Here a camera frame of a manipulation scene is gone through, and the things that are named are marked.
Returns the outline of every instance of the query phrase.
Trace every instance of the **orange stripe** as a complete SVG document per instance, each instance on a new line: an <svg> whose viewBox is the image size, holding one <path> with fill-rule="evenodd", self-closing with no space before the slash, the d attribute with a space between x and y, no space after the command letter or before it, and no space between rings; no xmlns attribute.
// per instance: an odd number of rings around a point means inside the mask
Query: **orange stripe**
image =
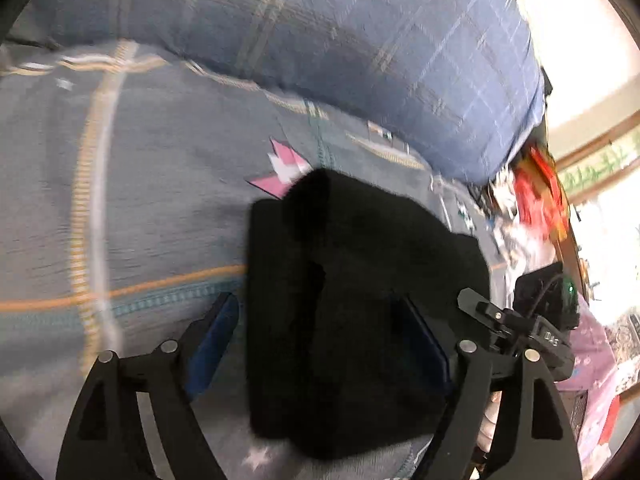
<svg viewBox="0 0 640 480"><path fill-rule="evenodd" d="M244 265L232 265L226 267L213 267L211 269L197 270L189 274L180 274L179 276L171 276L162 280L152 282L139 283L137 285L125 286L112 290L109 293L110 298L120 298L128 294L145 292L164 286L179 285L181 283L197 282L214 276L222 276L224 274L242 274L245 271ZM82 298L78 296L67 296L66 298L55 298L53 300L20 300L20 301L0 301L0 312L25 312L31 310L51 310L54 308L66 308L74 306L78 303L84 303L93 299L94 295L89 294Z"/></svg>

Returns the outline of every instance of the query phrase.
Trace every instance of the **black wire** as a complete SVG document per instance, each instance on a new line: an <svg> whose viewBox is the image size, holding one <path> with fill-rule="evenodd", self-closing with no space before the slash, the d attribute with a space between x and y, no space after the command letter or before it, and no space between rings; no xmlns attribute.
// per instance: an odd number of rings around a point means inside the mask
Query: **black wire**
<svg viewBox="0 0 640 480"><path fill-rule="evenodd" d="M540 303L540 301L542 301L543 296L551 288L551 285L553 285L555 282L557 282L559 279L562 279L562 278L564 278L564 274L560 272L558 274L553 275L548 280L548 282L546 282L545 285L543 285L542 290L540 290L540 293L536 296L536 299L533 301L533 303L531 303L531 306L527 310L527 313L524 317L531 317L533 315L533 313L536 311L536 308L538 307L538 304Z"/></svg>

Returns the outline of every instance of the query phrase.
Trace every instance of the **wooden beam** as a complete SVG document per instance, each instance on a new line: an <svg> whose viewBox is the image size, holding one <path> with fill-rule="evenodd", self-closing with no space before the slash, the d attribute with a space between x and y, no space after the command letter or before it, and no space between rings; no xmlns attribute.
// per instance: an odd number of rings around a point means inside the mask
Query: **wooden beam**
<svg viewBox="0 0 640 480"><path fill-rule="evenodd" d="M614 173L613 175L609 175L607 178L603 178L597 184L594 184L594 186L591 186L590 188L585 189L580 193L576 193L575 195L569 196L568 197L569 204L579 205L591 200L592 198L602 193L604 190L609 189L612 186L615 186L617 183L619 183L621 180L623 180L625 177L629 176L639 168L640 168L640 156L635 158L631 164L629 164L628 166L625 166L619 172Z"/></svg>
<svg viewBox="0 0 640 480"><path fill-rule="evenodd" d="M608 144L611 144L615 140L618 140L620 137L628 134L639 124L640 110L629 115L629 117L627 117L624 121L616 124L613 128L610 128L596 139L593 139L591 142L587 142L584 146L581 146L574 152L569 153L569 155L565 155L560 160L556 160L556 171L560 172L562 170L565 170L569 166L574 165L576 162L580 162L584 158L593 155L593 153L601 150Z"/></svg>

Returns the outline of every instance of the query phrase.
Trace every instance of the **folded black garment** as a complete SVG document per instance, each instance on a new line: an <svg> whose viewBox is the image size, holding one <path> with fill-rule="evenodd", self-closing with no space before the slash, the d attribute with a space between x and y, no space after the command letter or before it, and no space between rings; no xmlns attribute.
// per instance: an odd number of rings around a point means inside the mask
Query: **folded black garment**
<svg viewBox="0 0 640 480"><path fill-rule="evenodd" d="M465 287L489 296L478 242L408 198L315 170L282 201L255 203L246 298L255 433L321 459L433 433L448 391L425 371L436 354L416 351L396 305L411 298L448 326L447 355L460 338L487 347L484 327L457 309Z"/></svg>

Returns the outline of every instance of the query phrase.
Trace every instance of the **white wall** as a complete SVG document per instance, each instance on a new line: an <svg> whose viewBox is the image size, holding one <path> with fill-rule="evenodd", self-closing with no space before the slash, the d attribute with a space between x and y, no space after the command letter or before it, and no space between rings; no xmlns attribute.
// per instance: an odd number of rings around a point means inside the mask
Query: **white wall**
<svg viewBox="0 0 640 480"><path fill-rule="evenodd" d="M518 0L518 5L554 86L547 124L556 158L640 108L638 99L623 92L619 109L610 101L601 110L606 116L598 112L571 122L640 74L640 50L608 0ZM630 92L637 85L636 80Z"/></svg>

